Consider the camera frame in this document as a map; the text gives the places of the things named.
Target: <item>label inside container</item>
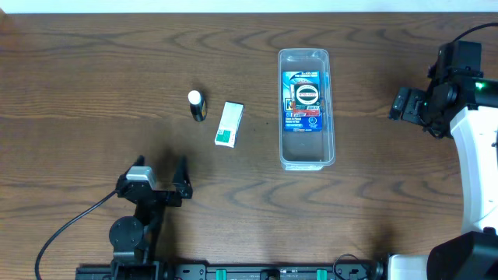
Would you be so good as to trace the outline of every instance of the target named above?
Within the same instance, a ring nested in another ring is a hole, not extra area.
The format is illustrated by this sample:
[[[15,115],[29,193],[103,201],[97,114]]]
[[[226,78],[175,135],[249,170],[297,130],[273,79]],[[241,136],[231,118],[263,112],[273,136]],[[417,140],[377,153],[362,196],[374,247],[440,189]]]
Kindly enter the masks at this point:
[[[321,131],[323,116],[319,71],[283,72],[282,101],[284,131]]]

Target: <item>black bottle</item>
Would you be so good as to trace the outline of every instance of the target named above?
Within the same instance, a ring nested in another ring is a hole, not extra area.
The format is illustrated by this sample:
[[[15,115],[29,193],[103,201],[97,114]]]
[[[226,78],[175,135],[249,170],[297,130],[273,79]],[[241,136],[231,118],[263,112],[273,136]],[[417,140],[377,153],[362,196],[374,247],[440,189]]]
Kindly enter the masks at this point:
[[[188,93],[188,102],[190,102],[190,112],[196,121],[205,120],[207,108],[205,105],[204,96],[197,90],[192,90]]]

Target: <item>green label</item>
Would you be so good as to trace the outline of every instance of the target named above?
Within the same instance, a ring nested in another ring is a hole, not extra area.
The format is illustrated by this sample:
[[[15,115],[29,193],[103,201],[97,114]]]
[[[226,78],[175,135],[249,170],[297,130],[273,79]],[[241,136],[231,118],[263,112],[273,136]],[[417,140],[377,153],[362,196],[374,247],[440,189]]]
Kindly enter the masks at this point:
[[[230,140],[230,131],[227,130],[218,130],[218,135],[216,136],[217,142],[225,142],[228,143]]]

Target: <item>green led light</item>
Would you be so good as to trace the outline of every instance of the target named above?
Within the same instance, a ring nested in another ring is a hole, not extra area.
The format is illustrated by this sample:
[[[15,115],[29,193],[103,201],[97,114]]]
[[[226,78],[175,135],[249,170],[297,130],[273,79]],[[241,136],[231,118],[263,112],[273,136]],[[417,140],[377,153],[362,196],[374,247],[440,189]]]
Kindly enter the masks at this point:
[[[481,83],[481,82],[476,82],[475,83],[475,87],[479,90],[481,90],[483,87],[485,86],[485,84]]]

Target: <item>white bottle cap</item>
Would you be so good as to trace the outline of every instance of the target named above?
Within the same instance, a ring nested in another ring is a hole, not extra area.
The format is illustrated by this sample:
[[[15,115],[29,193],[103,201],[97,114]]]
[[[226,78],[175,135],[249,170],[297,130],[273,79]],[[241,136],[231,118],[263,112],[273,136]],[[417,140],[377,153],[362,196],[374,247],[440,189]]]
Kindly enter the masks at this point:
[[[201,93],[198,92],[197,90],[192,90],[188,93],[188,101],[192,105],[197,105],[201,103]]]

